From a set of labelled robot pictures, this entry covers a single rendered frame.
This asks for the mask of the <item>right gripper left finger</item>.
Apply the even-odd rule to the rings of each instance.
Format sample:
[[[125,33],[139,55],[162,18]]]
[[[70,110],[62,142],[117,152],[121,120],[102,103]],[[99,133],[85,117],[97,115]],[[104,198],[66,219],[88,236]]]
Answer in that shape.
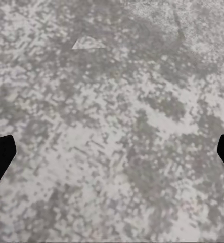
[[[0,137],[0,180],[16,154],[14,137],[12,135]]]

